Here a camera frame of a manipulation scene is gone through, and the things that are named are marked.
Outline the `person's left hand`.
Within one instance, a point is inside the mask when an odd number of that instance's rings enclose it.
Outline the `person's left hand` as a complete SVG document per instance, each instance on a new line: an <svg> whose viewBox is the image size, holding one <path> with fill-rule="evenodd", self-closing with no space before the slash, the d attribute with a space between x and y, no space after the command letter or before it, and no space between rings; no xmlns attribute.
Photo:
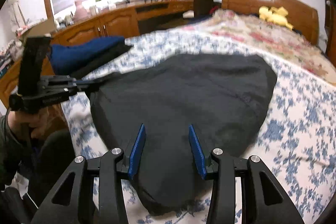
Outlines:
<svg viewBox="0 0 336 224"><path fill-rule="evenodd" d="M7 123L18 140L29 138L46 140L56 131L68 130L59 105L40 109L37 114L10 110L7 114Z"/></svg>

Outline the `person's left forearm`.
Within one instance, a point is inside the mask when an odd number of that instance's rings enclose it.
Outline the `person's left forearm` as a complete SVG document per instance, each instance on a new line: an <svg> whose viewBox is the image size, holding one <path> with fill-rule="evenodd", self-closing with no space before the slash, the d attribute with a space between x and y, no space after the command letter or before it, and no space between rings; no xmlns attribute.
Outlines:
<svg viewBox="0 0 336 224"><path fill-rule="evenodd" d="M30 147L13 135L7 117L8 113L1 116L1 191L12 183L16 173L29 179L34 167Z"/></svg>

